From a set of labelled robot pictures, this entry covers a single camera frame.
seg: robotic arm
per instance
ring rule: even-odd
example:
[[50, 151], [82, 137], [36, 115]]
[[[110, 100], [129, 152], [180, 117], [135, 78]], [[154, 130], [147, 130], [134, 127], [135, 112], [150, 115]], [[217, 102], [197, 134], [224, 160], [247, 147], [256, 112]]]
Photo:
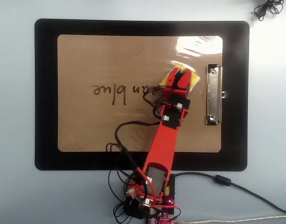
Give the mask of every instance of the robotic arm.
[[165, 103], [160, 112], [161, 122], [144, 167], [138, 169], [146, 184], [135, 180], [131, 182], [124, 205], [127, 215], [142, 219], [145, 213], [140, 211], [149, 207], [168, 208], [174, 203], [163, 200], [163, 190], [169, 182], [179, 127], [188, 113], [190, 100], [187, 95], [191, 76], [191, 70], [185, 69], [184, 73], [180, 73], [180, 68], [174, 68], [168, 75], [164, 88]]

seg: tangled cable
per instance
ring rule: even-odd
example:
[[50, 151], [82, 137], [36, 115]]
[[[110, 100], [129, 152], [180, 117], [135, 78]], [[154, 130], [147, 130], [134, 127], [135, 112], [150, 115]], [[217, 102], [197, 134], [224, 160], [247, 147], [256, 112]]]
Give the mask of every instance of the tangled cable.
[[[284, 0], [267, 0], [263, 5], [254, 8], [254, 13], [258, 17], [259, 21], [263, 21], [266, 11], [268, 10], [272, 14], [279, 14], [283, 10]], [[281, 5], [282, 8], [278, 10], [276, 6]]]

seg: black clipboard frame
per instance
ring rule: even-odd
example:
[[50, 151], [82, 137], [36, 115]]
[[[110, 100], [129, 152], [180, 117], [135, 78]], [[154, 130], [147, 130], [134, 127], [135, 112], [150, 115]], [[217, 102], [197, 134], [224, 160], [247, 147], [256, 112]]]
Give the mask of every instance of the black clipboard frame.
[[[57, 147], [57, 38], [59, 35], [218, 35], [223, 39], [222, 148], [175, 153], [173, 170], [242, 171], [247, 166], [250, 27], [244, 21], [91, 21], [39, 19], [35, 23], [35, 165], [39, 170], [114, 169], [118, 152], [61, 152]], [[131, 152], [142, 166], [146, 152]], [[121, 169], [131, 169], [122, 157]]]

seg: screw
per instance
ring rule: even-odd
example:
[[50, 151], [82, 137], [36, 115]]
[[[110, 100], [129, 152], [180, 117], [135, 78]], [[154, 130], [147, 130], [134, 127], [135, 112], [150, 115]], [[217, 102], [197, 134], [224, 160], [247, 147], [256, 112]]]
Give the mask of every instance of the screw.
[[211, 114], [209, 117], [210, 117], [210, 120], [214, 120], [216, 118], [214, 114]]
[[215, 69], [211, 69], [210, 70], [210, 75], [211, 76], [215, 76], [216, 75], [216, 70]]

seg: white cable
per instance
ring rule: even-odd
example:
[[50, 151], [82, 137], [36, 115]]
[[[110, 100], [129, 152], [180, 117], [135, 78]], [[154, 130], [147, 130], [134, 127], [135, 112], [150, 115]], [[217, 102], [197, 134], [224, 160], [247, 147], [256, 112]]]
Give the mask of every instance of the white cable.
[[286, 216], [269, 216], [269, 217], [259, 217], [259, 218], [245, 218], [238, 220], [204, 220], [204, 221], [193, 221], [193, 222], [177, 222], [177, 224], [242, 223], [242, 222], [258, 221], [264, 219], [275, 219], [275, 218], [286, 218]]

